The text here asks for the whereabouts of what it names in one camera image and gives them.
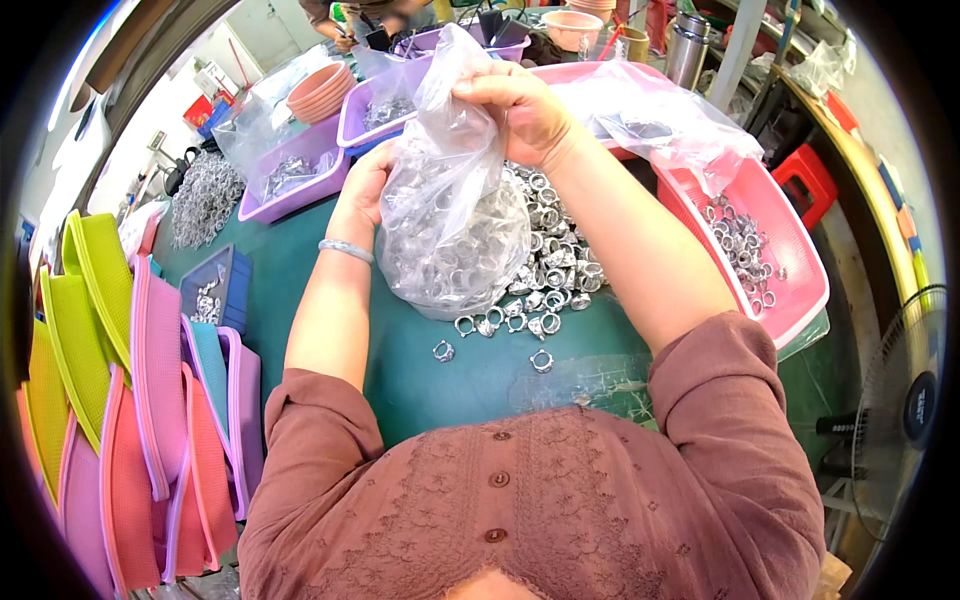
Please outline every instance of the woman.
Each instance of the woman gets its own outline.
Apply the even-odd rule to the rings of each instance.
[[[660,433],[566,407],[384,454],[361,396],[371,267],[324,250],[266,406],[244,598],[809,598],[823,508],[770,338],[543,82],[495,61],[454,93],[507,110],[507,158],[544,172],[596,251],[656,356]],[[389,169],[387,145],[357,162],[327,239],[372,251]]]

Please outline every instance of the woman's hand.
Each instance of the woman's hand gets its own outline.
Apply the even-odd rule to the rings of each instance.
[[[505,108],[507,158],[544,172],[576,145],[583,130],[543,80],[509,60],[492,61],[489,71],[454,85],[453,95]]]
[[[344,181],[333,217],[369,220],[372,228],[380,225],[380,192],[394,166],[395,143],[389,139],[357,160]]]

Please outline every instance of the pink plastic bowl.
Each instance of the pink plastic bowl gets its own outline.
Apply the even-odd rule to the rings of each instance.
[[[580,39],[583,36],[587,37],[588,48],[592,48],[604,26],[604,22],[598,17],[576,11],[548,12],[541,21],[546,23],[550,39],[567,52],[580,50]]]

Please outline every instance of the black power adapter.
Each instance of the black power adapter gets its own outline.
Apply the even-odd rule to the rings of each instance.
[[[522,42],[528,33],[530,33],[529,25],[508,16],[490,40],[489,46],[491,48],[513,46]]]

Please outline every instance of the plastic bag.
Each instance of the plastic bag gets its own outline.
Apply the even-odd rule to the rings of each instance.
[[[330,65],[322,45],[293,57],[253,85],[234,105],[229,119],[213,128],[213,137],[233,170],[243,176],[253,196],[265,200],[267,175],[260,160],[300,131],[290,126],[286,99],[300,82]]]
[[[372,91],[363,119],[368,132],[417,109],[413,99],[420,78],[410,68],[409,60],[363,46],[355,46],[353,56]]]
[[[856,67],[856,42],[847,35],[843,46],[828,46],[821,41],[810,56],[786,72],[800,87],[814,98],[823,98],[831,89],[843,89],[845,74],[853,74]]]
[[[523,193],[501,178],[498,121],[450,95],[490,60],[469,33],[444,26],[380,196],[380,270],[394,294],[430,319],[486,312],[530,254]]]
[[[637,68],[616,43],[616,60],[564,91],[564,103],[571,95],[580,99],[574,114],[588,130],[602,128],[621,148],[661,169],[689,169],[711,198],[733,181],[744,158],[763,156],[756,139],[714,105]]]

